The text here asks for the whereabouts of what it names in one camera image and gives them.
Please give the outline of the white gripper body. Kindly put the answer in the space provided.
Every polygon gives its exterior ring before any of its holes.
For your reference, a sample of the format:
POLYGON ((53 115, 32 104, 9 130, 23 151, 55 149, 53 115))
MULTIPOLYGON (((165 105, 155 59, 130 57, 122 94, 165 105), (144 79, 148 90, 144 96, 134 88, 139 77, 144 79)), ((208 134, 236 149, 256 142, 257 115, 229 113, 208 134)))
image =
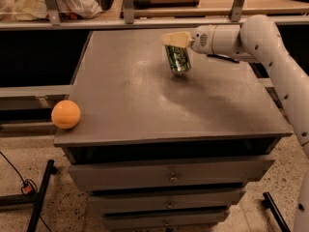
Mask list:
POLYGON ((191 31, 192 42, 190 48, 196 53, 211 54, 213 27, 211 25, 199 26, 191 31))

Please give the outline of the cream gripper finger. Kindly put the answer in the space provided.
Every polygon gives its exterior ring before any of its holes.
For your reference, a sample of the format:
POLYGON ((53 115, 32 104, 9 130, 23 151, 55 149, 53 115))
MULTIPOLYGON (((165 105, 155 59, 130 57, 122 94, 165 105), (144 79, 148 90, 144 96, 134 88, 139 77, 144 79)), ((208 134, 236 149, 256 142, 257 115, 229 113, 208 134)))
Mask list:
POLYGON ((164 45, 180 48, 187 48, 193 42, 191 34, 187 31, 163 34, 161 40, 164 45))

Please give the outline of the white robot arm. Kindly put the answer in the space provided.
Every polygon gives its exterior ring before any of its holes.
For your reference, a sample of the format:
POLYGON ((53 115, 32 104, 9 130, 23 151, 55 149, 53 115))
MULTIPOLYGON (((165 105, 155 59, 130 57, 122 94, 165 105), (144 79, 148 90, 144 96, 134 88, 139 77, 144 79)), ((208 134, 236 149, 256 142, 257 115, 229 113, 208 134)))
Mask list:
POLYGON ((164 34, 161 40, 166 46, 189 47, 199 54, 262 64, 309 158, 309 76, 284 46, 270 17, 253 15, 241 25, 202 25, 191 31, 164 34))

